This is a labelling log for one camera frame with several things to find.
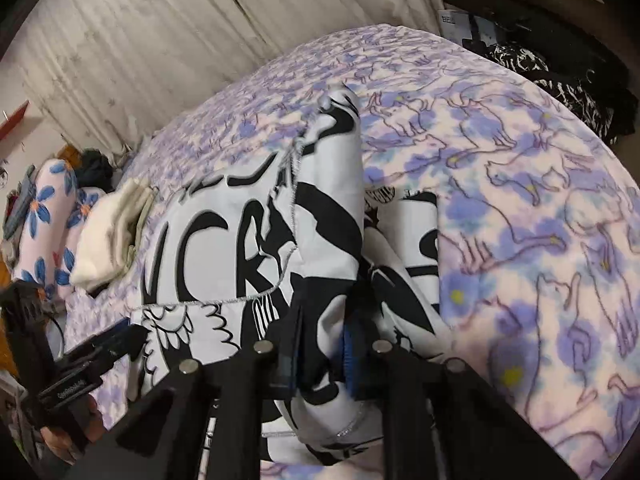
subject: dark clothing pile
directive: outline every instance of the dark clothing pile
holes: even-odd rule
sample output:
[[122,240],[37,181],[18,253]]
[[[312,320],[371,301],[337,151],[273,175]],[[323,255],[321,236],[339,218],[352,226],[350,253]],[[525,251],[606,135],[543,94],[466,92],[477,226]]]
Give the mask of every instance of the dark clothing pile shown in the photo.
[[513,41],[487,47],[484,56],[545,89],[608,146],[634,132],[638,99],[625,88],[608,84],[595,71],[583,78],[553,72],[540,54]]
[[106,193],[113,191],[113,168],[107,157],[98,150],[84,150],[80,160],[81,165],[76,169],[78,188],[99,187]]

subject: metal bolt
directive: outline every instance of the metal bolt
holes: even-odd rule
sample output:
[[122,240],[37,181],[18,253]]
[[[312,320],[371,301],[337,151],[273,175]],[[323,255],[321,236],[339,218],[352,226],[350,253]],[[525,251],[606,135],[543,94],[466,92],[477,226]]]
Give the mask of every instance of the metal bolt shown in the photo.
[[371,347],[376,354],[386,354],[387,352],[391,352],[394,346],[389,341],[378,339]]
[[193,374],[194,372],[198,371],[199,367],[200,367],[200,363],[197,362],[195,359],[185,359],[178,366],[178,368],[183,374]]
[[458,359],[456,357],[454,357],[453,359],[449,359],[446,366],[447,370],[455,374],[462,373],[466,370],[465,362],[462,359]]
[[254,343],[254,351],[257,354],[268,354],[273,352],[273,343],[268,339],[261,339]]

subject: blue flower print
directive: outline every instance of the blue flower print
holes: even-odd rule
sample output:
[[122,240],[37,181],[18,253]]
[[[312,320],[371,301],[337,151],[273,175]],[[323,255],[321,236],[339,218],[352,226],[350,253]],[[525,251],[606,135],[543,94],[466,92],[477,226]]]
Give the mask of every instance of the blue flower print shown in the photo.
[[78,225],[81,220],[86,220],[89,216],[89,211],[98,202],[98,194],[91,193],[87,195],[84,189],[78,190],[78,200],[74,204],[74,208],[71,210],[71,215],[66,221],[66,227],[71,228],[74,225]]
[[69,196],[72,190],[78,187],[78,181],[76,180],[76,172],[66,160],[59,160],[53,166],[49,168],[49,173],[62,173],[65,172],[65,195]]
[[43,202],[54,196],[55,193],[56,190],[53,189],[53,186],[45,186],[37,193],[36,200],[31,202],[30,211],[27,215],[27,225],[29,226],[29,234],[32,240],[38,233],[38,220],[43,221],[45,224],[51,223],[51,214]]
[[76,258],[74,254],[65,247],[65,251],[62,253],[62,260],[65,263],[66,270],[56,269],[54,272],[54,277],[58,285],[68,285],[69,275],[71,274],[71,271],[74,270]]
[[37,283],[38,285],[42,285],[44,288],[44,294],[48,300],[53,298],[53,293],[55,291],[53,284],[49,283],[49,285],[45,285],[44,281],[47,275],[47,268],[44,263],[44,258],[39,257],[36,260],[36,263],[33,266],[35,278],[28,270],[22,270],[21,278],[24,282]]

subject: black cable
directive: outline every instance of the black cable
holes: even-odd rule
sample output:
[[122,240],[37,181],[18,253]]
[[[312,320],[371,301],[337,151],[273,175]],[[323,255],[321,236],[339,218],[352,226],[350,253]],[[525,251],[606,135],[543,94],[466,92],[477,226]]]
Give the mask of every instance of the black cable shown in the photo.
[[47,316],[50,320],[53,321],[53,324],[58,327],[58,331],[60,332],[60,337],[62,338],[62,353],[65,353],[65,332],[62,330],[60,323],[57,322],[56,318],[53,317],[49,312],[44,312],[44,315]]

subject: wall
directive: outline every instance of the wall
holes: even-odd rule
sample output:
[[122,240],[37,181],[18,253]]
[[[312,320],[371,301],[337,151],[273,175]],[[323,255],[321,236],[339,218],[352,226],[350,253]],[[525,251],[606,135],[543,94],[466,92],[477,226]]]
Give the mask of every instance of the wall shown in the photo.
[[[8,61],[0,61],[0,117],[2,110],[11,114],[27,100],[20,78]],[[22,180],[30,164],[36,167],[59,152],[66,145],[56,127],[46,120],[40,111],[30,104],[24,119],[0,140],[0,160],[6,159],[2,166],[8,173],[6,185],[0,189],[0,208],[4,210],[4,196],[15,189]]]

